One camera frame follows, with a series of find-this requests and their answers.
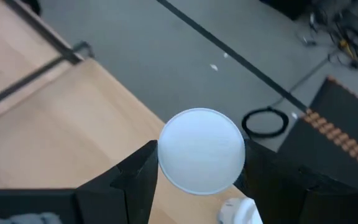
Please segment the black metal frame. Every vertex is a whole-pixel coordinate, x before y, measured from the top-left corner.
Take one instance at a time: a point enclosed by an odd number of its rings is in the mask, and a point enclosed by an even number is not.
[[[0,101],[7,98],[11,94],[20,90],[24,86],[28,85],[38,77],[42,76],[45,72],[49,71],[62,61],[66,60],[72,65],[76,65],[83,59],[77,54],[77,52],[86,49],[88,51],[88,57],[94,57],[92,47],[89,43],[81,41],[75,44],[72,49],[68,48],[59,38],[57,38],[50,30],[48,30],[43,24],[40,23],[33,15],[31,15],[26,9],[24,9],[16,0],[4,0],[4,2],[16,12],[23,20],[28,23],[34,30],[36,30],[54,49],[56,49],[61,56],[49,61],[44,66],[36,69],[32,73],[28,74],[19,81],[8,86],[4,90],[0,91]]]
[[[49,29],[42,25],[33,15],[24,9],[16,0],[4,0],[4,2],[28,23],[34,30],[36,30],[52,47],[54,47],[60,54],[70,52],[68,48],[59,38],[56,37]],[[81,58],[76,54],[69,54],[66,58],[70,63],[77,64]]]

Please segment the black panel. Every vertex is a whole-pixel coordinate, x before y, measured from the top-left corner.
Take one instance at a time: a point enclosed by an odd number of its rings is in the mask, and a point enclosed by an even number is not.
[[[358,98],[326,80],[310,108],[358,142]]]
[[[0,218],[52,212],[64,224],[81,223],[74,190],[0,190]]]
[[[358,99],[326,80],[311,109],[358,142]],[[290,131],[279,154],[358,189],[358,162],[303,120]]]
[[[84,224],[128,223],[123,190],[78,190],[76,196]]]
[[[299,223],[311,190],[325,194],[355,192],[253,141],[247,142],[245,172],[247,195],[255,200],[264,223]]]
[[[148,224],[158,177],[157,140],[120,162],[122,175],[111,186],[125,191],[130,224]]]
[[[358,193],[308,193],[300,223],[358,223]]]

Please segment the wooden table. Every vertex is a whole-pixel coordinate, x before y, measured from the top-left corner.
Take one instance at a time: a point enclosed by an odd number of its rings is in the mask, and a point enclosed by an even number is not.
[[[57,54],[0,1],[3,23],[0,89]],[[78,187],[158,139],[164,123],[93,59],[60,66],[0,103],[0,189]],[[186,194],[159,171],[150,223],[216,223],[222,203],[243,196]]]

